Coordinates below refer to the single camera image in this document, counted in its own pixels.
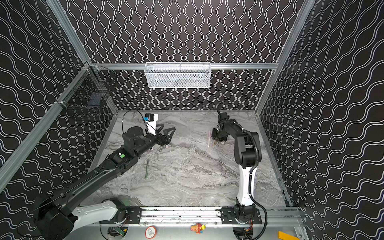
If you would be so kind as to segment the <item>red white tape roll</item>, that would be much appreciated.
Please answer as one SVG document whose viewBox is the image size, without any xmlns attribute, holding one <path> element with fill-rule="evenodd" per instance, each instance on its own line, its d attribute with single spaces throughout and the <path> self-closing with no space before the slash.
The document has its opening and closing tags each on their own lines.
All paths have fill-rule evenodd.
<svg viewBox="0 0 384 240">
<path fill-rule="evenodd" d="M 155 238 L 157 235 L 157 229 L 154 226 L 149 226 L 145 230 L 145 237 L 148 240 Z"/>
</svg>

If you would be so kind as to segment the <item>small red yellow toy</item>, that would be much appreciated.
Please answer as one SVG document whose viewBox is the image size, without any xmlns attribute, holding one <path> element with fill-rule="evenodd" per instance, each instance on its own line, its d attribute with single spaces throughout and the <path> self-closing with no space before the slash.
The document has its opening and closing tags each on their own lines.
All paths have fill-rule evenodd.
<svg viewBox="0 0 384 240">
<path fill-rule="evenodd" d="M 192 226 L 190 226 L 190 230 L 192 232 L 195 232 L 196 234 L 201 234 L 206 229 L 206 225 L 201 223 L 196 223 Z"/>
</svg>

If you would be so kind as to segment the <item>yellow block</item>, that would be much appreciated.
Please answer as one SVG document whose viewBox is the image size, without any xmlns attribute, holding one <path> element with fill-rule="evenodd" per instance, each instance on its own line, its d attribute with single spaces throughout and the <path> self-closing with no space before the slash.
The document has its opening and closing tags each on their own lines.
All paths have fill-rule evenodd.
<svg viewBox="0 0 384 240">
<path fill-rule="evenodd" d="M 279 240 L 300 240 L 298 237 L 278 231 Z"/>
</svg>

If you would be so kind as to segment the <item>thin pink pen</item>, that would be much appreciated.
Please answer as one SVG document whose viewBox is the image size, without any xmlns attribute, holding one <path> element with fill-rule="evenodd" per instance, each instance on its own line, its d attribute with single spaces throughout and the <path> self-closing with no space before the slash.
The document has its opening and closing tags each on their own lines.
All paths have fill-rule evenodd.
<svg viewBox="0 0 384 240">
<path fill-rule="evenodd" d="M 208 132 L 208 148 L 211 147 L 211 131 Z"/>
</svg>

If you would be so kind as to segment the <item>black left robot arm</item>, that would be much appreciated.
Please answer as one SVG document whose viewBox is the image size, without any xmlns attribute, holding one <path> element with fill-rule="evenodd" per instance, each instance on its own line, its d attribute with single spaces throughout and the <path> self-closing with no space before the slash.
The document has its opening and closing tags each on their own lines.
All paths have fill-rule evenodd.
<svg viewBox="0 0 384 240">
<path fill-rule="evenodd" d="M 131 127 L 123 133 L 121 147 L 109 154 L 93 171 L 62 190 L 38 195 L 32 214 L 41 236 L 46 240 L 62 240 L 68 236 L 81 221 L 73 211 L 84 199 L 131 169 L 141 155 L 153 146 L 168 145 L 175 131 L 175 128 L 164 129 L 160 125 L 155 134 L 151 134 L 141 127 Z"/>
</svg>

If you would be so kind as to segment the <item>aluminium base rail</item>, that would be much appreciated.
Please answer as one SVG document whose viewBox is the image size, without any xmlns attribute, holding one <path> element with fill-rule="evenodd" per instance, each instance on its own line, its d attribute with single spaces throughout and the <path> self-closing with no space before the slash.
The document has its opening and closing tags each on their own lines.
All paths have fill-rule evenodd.
<svg viewBox="0 0 384 240">
<path fill-rule="evenodd" d="M 137 227 L 188 227 L 197 223 L 208 227 L 240 227 L 253 225 L 297 226 L 301 214 L 296 208 L 268 208 L 241 214 L 234 207 L 126 207 L 118 210 L 111 202 L 77 207 L 75 229 L 102 223 L 116 226 Z"/>
</svg>

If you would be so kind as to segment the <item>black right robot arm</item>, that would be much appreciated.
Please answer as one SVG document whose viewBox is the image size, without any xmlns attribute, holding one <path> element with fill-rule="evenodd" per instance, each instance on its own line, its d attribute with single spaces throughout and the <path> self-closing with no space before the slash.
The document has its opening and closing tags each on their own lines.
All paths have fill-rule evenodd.
<svg viewBox="0 0 384 240">
<path fill-rule="evenodd" d="M 242 223 L 252 219 L 257 212 L 254 197 L 255 178 L 262 160 L 259 134 L 246 130 L 230 115 L 218 111 L 218 125 L 212 130 L 212 139 L 225 142 L 234 139 L 234 158 L 240 170 L 239 192 L 234 206 L 236 219 Z"/>
</svg>

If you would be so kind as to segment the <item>green pen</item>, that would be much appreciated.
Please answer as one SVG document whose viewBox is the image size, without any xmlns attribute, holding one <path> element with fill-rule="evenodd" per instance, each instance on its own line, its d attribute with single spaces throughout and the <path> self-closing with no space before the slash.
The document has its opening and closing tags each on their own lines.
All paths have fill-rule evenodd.
<svg viewBox="0 0 384 240">
<path fill-rule="evenodd" d="M 146 163 L 145 179 L 148 179 L 148 175 L 149 175 L 149 160 L 147 160 L 147 163 Z"/>
</svg>

